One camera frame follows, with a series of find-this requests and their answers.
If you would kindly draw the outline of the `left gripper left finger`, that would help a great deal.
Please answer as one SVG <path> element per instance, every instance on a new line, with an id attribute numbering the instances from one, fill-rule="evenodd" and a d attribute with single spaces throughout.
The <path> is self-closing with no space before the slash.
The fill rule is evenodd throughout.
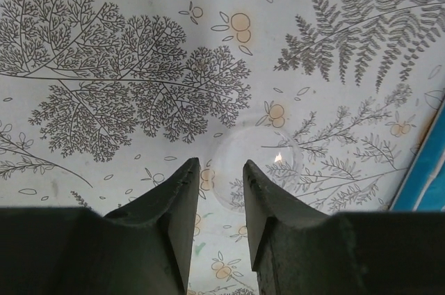
<path id="1" fill-rule="evenodd" d="M 185 294 L 200 162 L 105 216 L 85 207 L 1 210 L 2 294 Z"/>

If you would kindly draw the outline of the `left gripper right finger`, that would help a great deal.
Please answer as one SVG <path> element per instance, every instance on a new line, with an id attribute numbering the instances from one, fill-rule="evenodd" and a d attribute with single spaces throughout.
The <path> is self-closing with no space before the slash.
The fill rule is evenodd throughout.
<path id="1" fill-rule="evenodd" d="M 243 167 L 252 270 L 261 294 L 443 294 L 444 214 L 328 216 Z"/>

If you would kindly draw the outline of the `clear plastic tube cap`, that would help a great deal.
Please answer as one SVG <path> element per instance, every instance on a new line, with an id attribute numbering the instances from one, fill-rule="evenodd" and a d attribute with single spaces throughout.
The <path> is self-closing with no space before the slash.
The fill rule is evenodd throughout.
<path id="1" fill-rule="evenodd" d="M 283 129 L 244 126 L 226 135 L 211 150 L 213 192 L 223 207 L 232 212 L 245 211 L 243 167 L 249 159 L 279 187 L 296 192 L 303 166 L 298 144 Z"/>

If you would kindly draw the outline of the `blue racket cover bag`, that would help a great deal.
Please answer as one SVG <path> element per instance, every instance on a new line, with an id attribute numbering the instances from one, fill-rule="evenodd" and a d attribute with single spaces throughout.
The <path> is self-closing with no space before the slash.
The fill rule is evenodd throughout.
<path id="1" fill-rule="evenodd" d="M 444 105 L 440 106 L 389 209 L 444 211 Z"/>

